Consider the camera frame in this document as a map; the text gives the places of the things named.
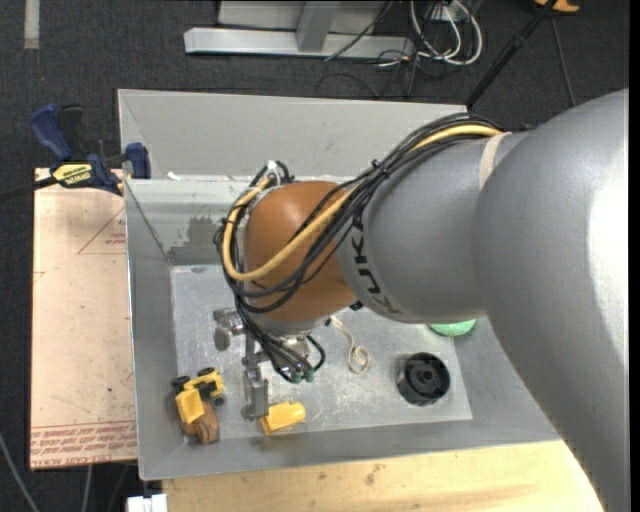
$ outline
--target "yellow cable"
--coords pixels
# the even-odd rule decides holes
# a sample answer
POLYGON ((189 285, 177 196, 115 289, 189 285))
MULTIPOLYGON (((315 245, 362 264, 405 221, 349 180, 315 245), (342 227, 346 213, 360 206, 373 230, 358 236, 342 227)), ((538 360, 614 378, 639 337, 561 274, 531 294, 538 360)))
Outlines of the yellow cable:
POLYGON ((416 144, 411 151, 415 151, 416 149, 426 146, 427 144, 431 144, 432 142, 438 142, 445 137, 455 137, 456 135, 484 135, 485 137, 492 137, 501 133, 502 132, 500 130, 489 128, 488 126, 473 124, 454 126, 453 128, 447 128, 446 130, 441 130, 433 135, 429 135, 429 137, 416 144))
MULTIPOLYGON (((416 144, 411 151, 426 146, 432 142, 437 142, 445 137, 455 137, 456 135, 484 135, 485 137, 491 137, 502 133, 495 128, 489 128, 481 125, 462 125, 455 126, 453 128, 447 128, 439 132, 430 135, 424 140, 416 144)), ((333 203, 327 208, 321 215, 316 217, 302 232, 298 234, 291 242, 285 245, 280 252, 273 256, 269 261, 256 270, 251 272, 238 272, 231 262, 231 232, 233 231, 233 225, 238 217, 240 207, 250 203, 254 197, 256 197, 262 190, 264 190, 269 182, 269 178, 262 180, 258 186, 244 196, 240 201, 236 203, 236 207, 229 214, 227 225, 225 226, 224 235, 222 238, 222 264, 224 265, 227 274, 234 281, 255 281, 264 277, 273 269, 281 265, 293 251, 295 251, 300 245, 302 245, 314 232, 314 230, 322 223, 329 221, 333 215, 340 209, 344 202, 349 198, 351 193, 356 190, 357 187, 349 190, 344 196, 333 203)))
MULTIPOLYGON (((227 227, 224 232, 224 237, 222 239, 222 263, 224 264, 225 270, 229 277, 235 281, 255 281, 256 279, 260 279, 264 277, 273 269, 281 265, 284 260, 286 260, 293 251, 295 251, 300 245, 302 245, 315 231, 315 229, 320 226, 322 223, 328 221, 335 215, 335 213, 340 209, 340 207, 344 204, 347 198, 351 195, 351 193, 356 190, 352 188, 349 190, 344 196, 338 199, 335 203, 333 203, 329 208, 327 208, 322 215, 316 217, 302 232, 298 234, 291 242, 289 242, 282 250, 273 256, 269 261, 267 261, 260 268, 253 270, 252 272, 238 272, 231 263, 231 230, 233 229, 233 223, 235 222, 236 217, 238 216, 238 210, 234 210, 234 212, 229 215, 229 220, 227 227)), ((255 197, 260 191, 256 191, 255 194, 247 194, 243 198, 243 202, 238 202, 238 206, 243 206, 247 202, 251 201, 253 197, 255 197)))

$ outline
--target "gray robot arm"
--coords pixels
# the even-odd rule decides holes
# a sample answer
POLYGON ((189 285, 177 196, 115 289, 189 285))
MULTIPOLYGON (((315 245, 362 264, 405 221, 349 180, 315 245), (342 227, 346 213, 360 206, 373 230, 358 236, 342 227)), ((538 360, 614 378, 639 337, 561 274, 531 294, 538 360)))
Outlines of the gray robot arm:
POLYGON ((402 322, 488 315, 603 504, 630 508, 628 91, 393 176, 350 236, 361 302, 402 322))
POLYGON ((219 237, 247 333, 249 417, 268 403, 254 341, 296 382, 315 368, 286 343, 356 299, 398 322, 487 315, 603 504, 627 510, 627 120, 627 91, 528 133, 454 116, 341 187, 286 168, 279 186, 265 167, 219 237))

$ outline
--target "yellow clamp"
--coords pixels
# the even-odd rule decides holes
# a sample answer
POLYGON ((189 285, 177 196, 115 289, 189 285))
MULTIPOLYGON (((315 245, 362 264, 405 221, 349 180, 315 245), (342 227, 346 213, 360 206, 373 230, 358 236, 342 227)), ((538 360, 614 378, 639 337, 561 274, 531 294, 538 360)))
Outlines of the yellow clamp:
POLYGON ((198 372, 198 377, 185 382, 182 391, 176 395, 176 405, 180 420, 186 425, 204 415, 201 391, 205 389, 207 398, 215 398, 224 391, 222 376, 213 368, 207 368, 198 372))
POLYGON ((264 433, 270 436, 273 432, 291 427, 304 421, 307 413, 300 402, 281 402, 269 407, 269 413, 260 417, 264 433))

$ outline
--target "cable bundle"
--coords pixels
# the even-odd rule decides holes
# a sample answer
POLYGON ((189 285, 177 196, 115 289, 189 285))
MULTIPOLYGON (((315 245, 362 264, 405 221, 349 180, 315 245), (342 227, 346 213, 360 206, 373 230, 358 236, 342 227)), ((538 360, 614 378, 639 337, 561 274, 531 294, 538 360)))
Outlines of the cable bundle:
POLYGON ((492 122, 467 113, 447 116, 415 130, 382 161, 374 160, 371 166, 359 176, 338 184, 326 194, 299 227, 289 243, 278 254, 260 268, 251 272, 244 272, 236 238, 240 222, 246 217, 250 205, 259 194, 278 183, 286 184, 294 181, 286 166, 281 162, 277 162, 281 176, 274 175, 272 170, 265 177, 268 167, 263 168, 255 176, 248 189, 233 204, 227 218, 223 219, 223 226, 216 234, 214 242, 221 255, 225 278, 234 293, 236 308, 247 332, 261 345, 264 354, 271 360, 274 369, 283 378, 290 382, 299 382, 301 377, 311 380, 313 372, 317 371, 324 362, 324 350, 311 336, 307 336, 307 339, 321 355, 320 362, 315 367, 312 367, 306 358, 286 347, 283 340, 264 332, 252 320, 252 315, 269 313, 279 308, 291 300, 300 286, 315 277, 334 254, 335 250, 346 239, 354 220, 361 218, 364 209, 378 187, 390 176, 409 166, 417 165, 445 148, 464 140, 491 137, 499 133, 501 133, 500 128, 492 122), (346 193, 331 206, 324 209, 328 201, 341 190, 346 193), (256 283, 256 280, 277 268, 294 250, 308 241, 313 234, 317 234, 317 238, 311 244, 302 263, 296 270, 276 285, 268 288, 256 283), (309 267, 318 259, 329 243, 337 237, 340 238, 330 254, 325 257, 312 275, 307 276, 309 267), (260 289, 247 290, 244 286, 246 282, 252 282, 258 285, 260 289), (271 304, 258 307, 252 303, 252 299, 268 297, 276 293, 282 293, 282 295, 271 304), (285 361, 287 363, 286 368, 280 365, 278 361, 285 361))
POLYGON ((435 43, 431 43, 425 35, 428 23, 424 22, 422 26, 420 26, 418 16, 416 14, 416 3, 412 1, 410 4, 411 26, 418 36, 419 45, 423 47, 422 50, 417 51, 417 55, 426 59, 439 60, 447 64, 451 64, 452 66, 468 66, 478 60, 482 53, 482 31, 480 30, 480 26, 478 25, 475 17, 471 15, 465 5, 460 2, 460 0, 454 0, 451 3, 451 6, 446 5, 444 2, 439 2, 437 4, 434 2, 425 18, 430 21, 433 20, 436 15, 440 18, 445 17, 448 19, 447 24, 451 27, 451 30, 455 35, 456 46, 453 50, 447 49, 445 51, 440 51, 435 48, 435 43), (470 23, 473 28, 473 39, 475 44, 471 44, 472 53, 471 55, 464 56, 462 59, 458 56, 461 55, 463 51, 463 37, 456 22, 453 20, 453 16, 451 15, 452 6, 455 6, 464 13, 466 21, 470 23))

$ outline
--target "metal bar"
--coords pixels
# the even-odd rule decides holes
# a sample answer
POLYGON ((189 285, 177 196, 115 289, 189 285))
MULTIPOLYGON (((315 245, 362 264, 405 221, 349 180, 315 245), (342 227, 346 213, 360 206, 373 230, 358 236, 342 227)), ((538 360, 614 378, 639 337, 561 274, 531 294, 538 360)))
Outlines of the metal bar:
POLYGON ((298 48, 303 52, 321 51, 340 2, 305 2, 296 30, 298 48))
MULTIPOLYGON (((296 32, 240 30, 229 28, 192 28, 185 32, 186 53, 219 53, 249 55, 289 55, 298 57, 329 57, 344 48, 353 35, 328 34, 320 50, 301 51, 296 32)), ((406 37, 363 36, 358 44, 341 57, 376 59, 385 50, 405 53, 413 51, 406 37)))

